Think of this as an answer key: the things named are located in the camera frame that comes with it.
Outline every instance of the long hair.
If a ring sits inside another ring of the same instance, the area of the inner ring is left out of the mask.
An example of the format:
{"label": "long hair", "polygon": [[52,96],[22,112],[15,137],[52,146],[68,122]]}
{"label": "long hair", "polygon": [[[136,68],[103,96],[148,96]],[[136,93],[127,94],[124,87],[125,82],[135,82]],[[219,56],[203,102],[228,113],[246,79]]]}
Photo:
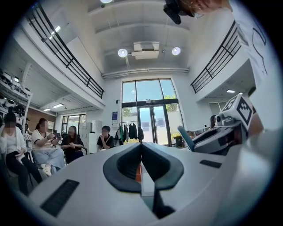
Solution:
{"label": "long hair", "polygon": [[[74,125],[72,125],[72,126],[69,127],[69,129],[70,129],[70,128],[73,128],[74,131],[75,131],[74,140],[75,140],[75,143],[77,143],[76,127],[75,127]],[[69,134],[68,134],[68,140],[69,140],[68,143],[71,143],[71,136],[70,136]]]}
{"label": "long hair", "polygon": [[40,126],[44,125],[45,122],[47,122],[47,120],[45,118],[39,119],[39,122],[37,123],[35,129],[39,130]]}
{"label": "long hair", "polygon": [[210,128],[214,128],[215,127],[215,115],[210,117]]}

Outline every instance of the black metal railing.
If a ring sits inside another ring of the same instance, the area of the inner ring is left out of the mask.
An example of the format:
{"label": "black metal railing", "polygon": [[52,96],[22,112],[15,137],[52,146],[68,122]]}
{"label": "black metal railing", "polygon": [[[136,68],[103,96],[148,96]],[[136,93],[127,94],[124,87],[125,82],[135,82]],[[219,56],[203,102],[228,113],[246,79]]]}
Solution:
{"label": "black metal railing", "polygon": [[48,46],[62,64],[64,64],[66,68],[68,68],[82,83],[84,83],[86,87],[102,98],[104,90],[89,75],[89,73],[68,49],[48,19],[40,3],[33,6],[27,14],[27,19],[31,27],[33,27],[40,36],[42,42]]}
{"label": "black metal railing", "polygon": [[240,49],[241,44],[237,36],[237,26],[233,22],[222,44],[202,70],[198,77],[191,83],[195,93],[204,88],[218,73],[230,62]]}

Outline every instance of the black shirt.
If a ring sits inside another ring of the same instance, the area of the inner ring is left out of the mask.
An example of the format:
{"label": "black shirt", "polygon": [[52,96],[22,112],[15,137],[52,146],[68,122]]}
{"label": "black shirt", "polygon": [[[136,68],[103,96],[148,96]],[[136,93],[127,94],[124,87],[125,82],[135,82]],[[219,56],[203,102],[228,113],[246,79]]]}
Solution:
{"label": "black shirt", "polygon": [[[111,135],[108,135],[108,137],[105,137],[104,141],[105,141],[105,144],[107,146],[109,146],[110,148],[114,147],[114,137],[112,137]],[[103,148],[102,140],[101,140],[100,137],[98,138],[97,145],[99,145]]]}
{"label": "black shirt", "polygon": [[[69,135],[66,136],[62,142],[61,142],[61,146],[62,145],[69,145],[69,143],[74,143],[74,144],[81,144],[82,146],[84,145],[84,143],[81,141],[80,137],[79,136],[76,136],[76,140],[74,138],[71,138]],[[75,149],[74,148],[67,148],[67,149],[64,149],[64,151],[66,153],[68,152],[72,152],[72,151],[81,151],[81,148],[78,148],[76,147]]]}

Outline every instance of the tree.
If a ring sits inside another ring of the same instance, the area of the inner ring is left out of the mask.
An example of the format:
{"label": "tree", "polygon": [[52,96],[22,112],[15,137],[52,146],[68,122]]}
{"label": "tree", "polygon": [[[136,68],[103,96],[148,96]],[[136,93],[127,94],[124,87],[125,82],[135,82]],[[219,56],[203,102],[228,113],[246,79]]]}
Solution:
{"label": "tree", "polygon": [[[173,96],[165,95],[164,99],[165,100],[176,99],[176,96],[175,95],[173,95]],[[167,112],[177,111],[177,106],[178,106],[177,104],[167,104],[166,110],[167,110]]]}
{"label": "tree", "polygon": [[130,116],[132,108],[123,108],[123,117]]}

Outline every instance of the person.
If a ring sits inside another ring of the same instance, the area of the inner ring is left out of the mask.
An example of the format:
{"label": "person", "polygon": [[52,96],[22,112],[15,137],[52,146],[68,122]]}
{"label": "person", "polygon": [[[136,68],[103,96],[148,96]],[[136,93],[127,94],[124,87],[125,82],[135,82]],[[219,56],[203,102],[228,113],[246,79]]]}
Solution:
{"label": "person", "polygon": [[73,125],[70,126],[68,135],[63,139],[61,143],[61,148],[65,150],[67,164],[84,155],[81,151],[82,147],[84,147],[84,143],[76,134],[76,127]]}
{"label": "person", "polygon": [[24,195],[28,195],[27,180],[29,173],[40,183],[42,177],[38,168],[32,163],[24,153],[27,151],[26,142],[22,132],[16,127],[16,116],[13,107],[8,109],[8,114],[4,118],[5,125],[0,128],[0,149],[6,160],[7,168],[18,175],[19,189]]}
{"label": "person", "polygon": [[[250,98],[251,95],[253,94],[253,92],[256,91],[255,87],[252,87],[249,92],[248,92],[248,97]],[[249,136],[253,136],[256,134],[259,134],[263,131],[264,127],[261,123],[261,120],[255,110],[255,108],[252,106],[252,110],[253,110],[253,116],[252,116],[252,121],[251,121],[251,125],[249,127]]]}
{"label": "person", "polygon": [[187,15],[197,17],[219,8],[229,9],[238,27],[238,38],[248,54],[258,87],[269,75],[277,75],[280,69],[272,43],[256,18],[238,0],[178,0],[180,9]]}
{"label": "person", "polygon": [[100,149],[109,149],[114,147],[114,138],[109,134],[110,127],[105,125],[102,127],[102,135],[98,138],[97,145]]}
{"label": "person", "polygon": [[215,115],[213,115],[213,116],[210,117],[210,128],[209,129],[214,128],[215,123],[216,123],[216,118],[215,118]]}
{"label": "person", "polygon": [[56,146],[61,137],[54,138],[53,134],[47,132],[48,122],[41,118],[32,133],[33,154],[37,164],[39,164],[47,176],[51,176],[64,167],[64,152]]}

